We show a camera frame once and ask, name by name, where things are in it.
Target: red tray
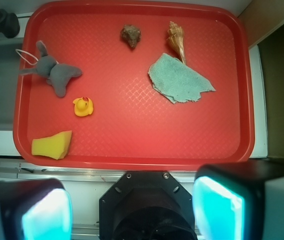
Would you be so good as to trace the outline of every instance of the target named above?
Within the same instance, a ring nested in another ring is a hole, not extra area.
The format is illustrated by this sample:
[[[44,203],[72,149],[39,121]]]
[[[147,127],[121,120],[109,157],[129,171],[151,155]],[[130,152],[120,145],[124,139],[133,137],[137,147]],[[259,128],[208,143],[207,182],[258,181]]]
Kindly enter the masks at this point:
[[[216,92],[172,104],[152,88],[149,67],[162,53],[170,21],[183,27],[188,66]],[[134,50],[120,39],[124,24],[140,28]],[[30,18],[23,50],[39,57],[42,40],[58,62],[82,69],[64,98],[37,75],[19,76],[14,141],[23,158],[45,166],[195,171],[205,163],[249,158],[254,143],[248,46],[242,25],[215,7],[145,1],[51,2]],[[21,69],[31,67],[24,60]],[[74,114],[89,97],[94,113]],[[33,139],[73,131],[68,155],[31,154]]]

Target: elephant ear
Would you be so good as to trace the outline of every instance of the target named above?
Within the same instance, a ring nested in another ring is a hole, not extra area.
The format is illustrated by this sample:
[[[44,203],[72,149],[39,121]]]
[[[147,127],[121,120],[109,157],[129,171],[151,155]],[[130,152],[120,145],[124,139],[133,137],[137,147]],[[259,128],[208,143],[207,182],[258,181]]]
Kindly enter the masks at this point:
[[[29,74],[37,74],[37,69],[33,68],[25,68],[20,70],[20,75],[29,75]]]
[[[55,93],[60,98],[64,97],[66,94],[66,85],[71,78],[76,78],[82,75],[82,71],[75,66],[70,66],[67,64],[56,64],[50,75],[50,80],[52,82]]]
[[[36,46],[41,53],[41,57],[45,57],[45,56],[48,55],[47,48],[46,48],[45,44],[43,43],[43,41],[41,41],[41,40],[38,41],[36,43]]]

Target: cyan light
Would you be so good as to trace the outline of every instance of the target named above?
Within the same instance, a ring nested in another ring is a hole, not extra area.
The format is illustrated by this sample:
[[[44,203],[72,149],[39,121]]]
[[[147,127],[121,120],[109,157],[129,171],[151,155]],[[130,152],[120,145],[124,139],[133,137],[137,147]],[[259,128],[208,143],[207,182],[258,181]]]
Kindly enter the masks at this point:
[[[64,189],[54,189],[23,215],[25,240],[69,240],[72,219],[69,194]]]
[[[242,240],[244,198],[202,176],[192,191],[195,223],[207,240]]]

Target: textured tray surface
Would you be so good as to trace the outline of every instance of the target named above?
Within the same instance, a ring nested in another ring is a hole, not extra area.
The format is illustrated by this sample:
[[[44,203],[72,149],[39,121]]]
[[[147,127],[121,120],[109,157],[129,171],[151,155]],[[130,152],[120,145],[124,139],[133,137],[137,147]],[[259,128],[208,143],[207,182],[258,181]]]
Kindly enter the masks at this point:
[[[227,24],[196,15],[128,14],[117,13],[116,8],[106,14],[89,7],[76,13],[68,8],[65,12],[47,8],[54,14],[27,27],[32,43],[42,40],[58,62],[83,71],[69,82],[64,98],[56,97],[43,78],[24,77],[24,82],[31,81],[22,86],[30,88],[28,94],[21,95],[21,101],[27,99],[28,113],[19,117],[27,118],[23,134],[29,145],[32,139],[72,130],[69,154],[62,160],[69,161],[70,167],[82,167],[72,164],[83,161],[78,156],[87,156],[86,162],[93,156],[111,157],[102,158],[105,162],[145,158],[155,165],[165,164],[161,158],[172,159],[170,164],[174,159],[190,159],[192,165],[192,161],[230,158],[238,150],[247,123],[241,126],[235,33]],[[172,104],[152,88],[147,74],[162,53],[176,57],[166,43],[170,21],[184,29],[188,66],[216,89],[202,93],[198,102]],[[134,50],[120,39],[124,24],[141,30]],[[24,50],[39,56],[34,47]],[[72,101],[80,97],[93,100],[91,116],[75,116]]]

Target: screw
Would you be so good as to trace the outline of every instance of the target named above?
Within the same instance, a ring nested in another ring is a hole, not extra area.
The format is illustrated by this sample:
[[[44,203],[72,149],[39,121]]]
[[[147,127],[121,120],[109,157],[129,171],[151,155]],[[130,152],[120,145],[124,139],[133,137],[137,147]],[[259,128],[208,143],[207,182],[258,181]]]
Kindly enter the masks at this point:
[[[169,178],[168,173],[167,173],[167,172],[166,172],[166,173],[164,173],[164,174],[163,174],[163,177],[164,177],[165,179],[168,179],[168,178]]]

